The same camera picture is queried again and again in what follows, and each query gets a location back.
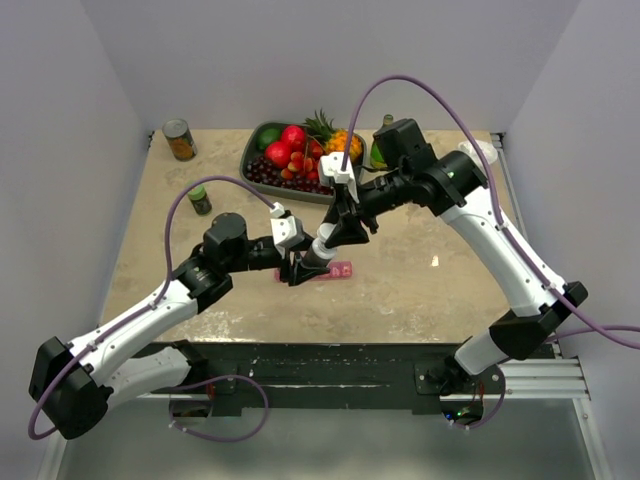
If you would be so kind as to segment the pink weekly pill organizer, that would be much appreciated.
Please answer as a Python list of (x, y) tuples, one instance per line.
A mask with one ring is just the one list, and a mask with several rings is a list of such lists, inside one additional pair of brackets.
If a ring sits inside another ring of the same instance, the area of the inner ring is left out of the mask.
[(328, 271), (321, 275), (315, 275), (310, 281), (341, 280), (353, 276), (353, 264), (351, 261), (332, 261), (328, 266)]

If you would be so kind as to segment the white-capped pill bottle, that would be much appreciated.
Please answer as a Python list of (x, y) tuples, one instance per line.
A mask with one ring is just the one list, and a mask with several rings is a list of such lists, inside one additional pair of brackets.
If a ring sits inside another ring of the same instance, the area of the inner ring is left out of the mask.
[(318, 227), (316, 238), (306, 251), (302, 263), (306, 267), (325, 268), (336, 256), (337, 250), (326, 246), (335, 224), (323, 223)]

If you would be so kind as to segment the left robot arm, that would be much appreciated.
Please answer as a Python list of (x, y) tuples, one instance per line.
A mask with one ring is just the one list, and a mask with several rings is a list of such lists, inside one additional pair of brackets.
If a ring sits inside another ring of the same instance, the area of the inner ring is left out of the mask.
[(185, 345), (137, 354), (159, 335), (217, 303), (233, 287), (235, 273), (277, 269), (282, 281), (300, 285), (328, 273), (336, 255), (329, 239), (336, 227), (322, 224), (307, 234), (289, 211), (270, 213), (271, 232), (250, 239), (237, 213), (214, 218), (190, 256), (169, 271), (148, 297), (110, 322), (69, 342), (58, 337), (37, 350), (29, 383), (36, 403), (28, 423), (33, 440), (48, 437), (36, 430), (46, 415), (52, 431), (66, 440), (94, 428), (116, 405), (164, 387), (200, 390), (207, 368)]

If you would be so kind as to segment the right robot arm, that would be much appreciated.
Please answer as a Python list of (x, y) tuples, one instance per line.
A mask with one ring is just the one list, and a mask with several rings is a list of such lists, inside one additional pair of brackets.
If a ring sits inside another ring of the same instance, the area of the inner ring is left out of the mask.
[(456, 392), (469, 392), (489, 367), (527, 359), (587, 299), (587, 289), (556, 274), (510, 228), (503, 210), (492, 203), (487, 176), (469, 154), (454, 150), (438, 157), (412, 119), (381, 128), (374, 139), (390, 170), (372, 181), (358, 183), (342, 152), (319, 161), (322, 184), (334, 190), (323, 242), (330, 249), (366, 243), (378, 229), (378, 216), (413, 203), (428, 208), (471, 247), (509, 309), (432, 375)]

